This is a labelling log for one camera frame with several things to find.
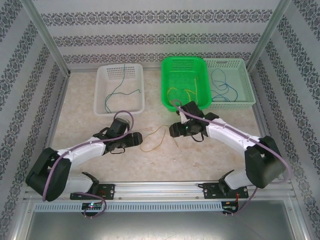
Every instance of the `marble floor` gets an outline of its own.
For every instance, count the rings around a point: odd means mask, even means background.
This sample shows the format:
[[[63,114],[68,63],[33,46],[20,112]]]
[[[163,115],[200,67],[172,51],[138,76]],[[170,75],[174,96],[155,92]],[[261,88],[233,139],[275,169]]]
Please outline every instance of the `marble floor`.
[[[53,139],[54,149],[82,143],[111,124],[112,117],[96,116],[93,112],[96,75],[96,72],[71,74]],[[161,71],[145,71],[143,75],[145,110],[134,116],[133,132],[146,136],[180,118],[161,102]],[[251,108],[210,111],[244,132],[259,135]],[[162,128],[147,138],[143,149],[158,145],[164,131]],[[154,151],[146,153],[139,147],[130,147],[124,154],[95,157],[72,171],[88,172],[101,182],[206,181],[218,180],[226,172],[244,167],[243,156],[218,140],[205,138],[204,142],[195,142],[191,137],[178,137],[177,147],[168,130],[165,134],[162,145]]]

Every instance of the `purple cable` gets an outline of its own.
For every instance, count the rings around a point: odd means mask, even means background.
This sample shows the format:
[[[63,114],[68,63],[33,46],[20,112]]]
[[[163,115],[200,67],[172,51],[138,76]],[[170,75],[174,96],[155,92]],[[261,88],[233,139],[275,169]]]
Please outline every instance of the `purple cable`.
[[[125,136],[127,136],[131,131],[132,131],[132,128],[134,127],[134,123],[135,123],[135,120],[134,120],[134,116],[132,116],[132,114],[126,110],[121,110],[121,111],[118,111],[113,119],[116,119],[117,115],[119,113],[126,113],[126,114],[129,114],[129,116],[131,117],[131,120],[132,120],[132,123],[131,123],[131,126],[129,128],[129,130],[123,134],[122,136],[118,136],[118,137],[115,137],[115,138],[109,138],[109,139],[103,139],[103,140],[95,140],[95,141],[87,141],[87,142],[84,142],[84,143],[81,143],[77,146],[74,146],[73,148],[71,148],[69,151],[66,151],[64,152],[60,157],[58,157],[58,159],[54,162],[50,172],[49,172],[49,176],[45,182],[45,186],[44,186],[44,189],[43,189],[43,193],[42,193],[42,201],[45,202],[46,201],[46,196],[47,196],[47,192],[48,192],[48,188],[49,188],[49,184],[50,184],[50,181],[51,181],[51,178],[52,178],[52,175],[54,174],[54,171],[58,165],[58,163],[60,162],[61,159],[64,158],[64,156],[70,154],[72,151],[78,149],[78,148],[81,148],[83,146],[86,146],[86,145],[89,145],[89,144],[97,144],[97,143],[104,143],[104,142],[111,142],[111,141],[115,141],[115,140],[119,140],[119,139],[122,139],[124,138]]]
[[[103,214],[103,213],[106,211],[106,209],[107,209],[107,202],[106,202],[106,200],[105,200],[103,197],[97,196],[97,195],[93,195],[93,194],[90,194],[90,193],[86,193],[86,192],[75,192],[75,194],[79,194],[79,195],[84,195],[84,196],[89,196],[89,197],[97,198],[97,199],[100,199],[100,200],[104,203],[104,207],[103,207],[102,211],[98,212],[98,213],[97,213],[96,215],[94,215],[94,216],[88,216],[88,215],[86,215],[87,210],[90,209],[90,208],[86,208],[86,209],[84,210],[84,212],[83,212],[83,215],[84,215],[85,218],[94,219],[94,218],[96,218],[96,217],[99,217],[101,214]]]
[[[228,125],[224,125],[224,124],[222,124],[222,123],[220,123],[220,122],[215,122],[215,121],[211,121],[211,120],[208,120],[208,119],[205,119],[205,118],[201,118],[201,117],[192,115],[192,114],[190,114],[190,113],[182,110],[180,107],[178,107],[178,106],[175,104],[175,102],[178,102],[181,106],[182,106],[182,103],[181,103],[181,101],[179,101],[179,100],[177,100],[177,99],[175,99],[175,100],[172,101],[172,105],[173,105],[179,112],[181,112],[181,113],[183,113],[183,114],[185,114],[185,115],[187,115],[187,116],[189,116],[189,117],[192,117],[192,118],[194,118],[194,119],[198,119],[198,120],[201,120],[201,121],[206,122],[206,123],[209,123],[209,124],[214,124],[214,125],[218,125],[218,126],[220,126],[220,127],[224,127],[224,128],[226,128],[226,129],[229,129],[229,130],[231,130],[232,132],[234,132],[235,134],[238,134],[239,136],[243,137],[244,139],[247,139],[247,141],[250,141],[250,142],[258,145],[259,147],[267,150],[269,153],[273,154],[276,158],[278,158],[278,159],[283,163],[283,165],[285,166],[285,168],[287,169],[288,174],[287,174],[287,176],[286,176],[283,180],[280,180],[280,181],[277,181],[277,182],[271,182],[270,184],[284,184],[284,183],[286,183],[286,182],[291,178],[291,176],[292,176],[292,170],[291,170],[291,167],[289,166],[289,164],[287,163],[287,161],[284,160],[278,153],[276,153],[275,151],[273,151],[273,150],[270,149],[269,147],[267,147],[267,146],[261,144],[260,142],[258,142],[258,141],[256,141],[256,140],[254,140],[254,139],[246,136],[245,134],[243,134],[242,132],[238,131],[237,129],[234,129],[233,127],[230,127],[230,126],[228,126]]]

